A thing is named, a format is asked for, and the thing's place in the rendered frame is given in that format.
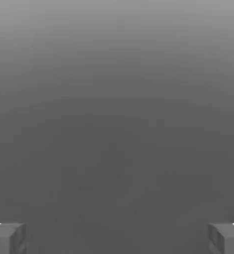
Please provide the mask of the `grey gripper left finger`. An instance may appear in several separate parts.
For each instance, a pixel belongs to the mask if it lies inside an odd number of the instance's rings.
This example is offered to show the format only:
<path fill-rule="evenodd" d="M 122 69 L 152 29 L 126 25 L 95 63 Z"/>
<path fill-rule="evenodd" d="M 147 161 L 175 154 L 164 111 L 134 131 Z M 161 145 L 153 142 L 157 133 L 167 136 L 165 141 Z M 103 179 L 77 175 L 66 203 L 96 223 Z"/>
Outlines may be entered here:
<path fill-rule="evenodd" d="M 26 225 L 0 223 L 0 254 L 26 254 Z"/>

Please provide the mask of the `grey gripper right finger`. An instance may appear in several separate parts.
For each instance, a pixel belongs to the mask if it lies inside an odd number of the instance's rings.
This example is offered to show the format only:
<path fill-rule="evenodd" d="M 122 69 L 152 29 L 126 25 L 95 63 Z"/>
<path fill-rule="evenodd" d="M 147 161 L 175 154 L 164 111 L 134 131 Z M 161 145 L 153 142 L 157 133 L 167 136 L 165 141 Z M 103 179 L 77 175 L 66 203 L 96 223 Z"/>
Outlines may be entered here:
<path fill-rule="evenodd" d="M 234 254 L 234 223 L 210 223 L 208 247 L 210 254 Z"/>

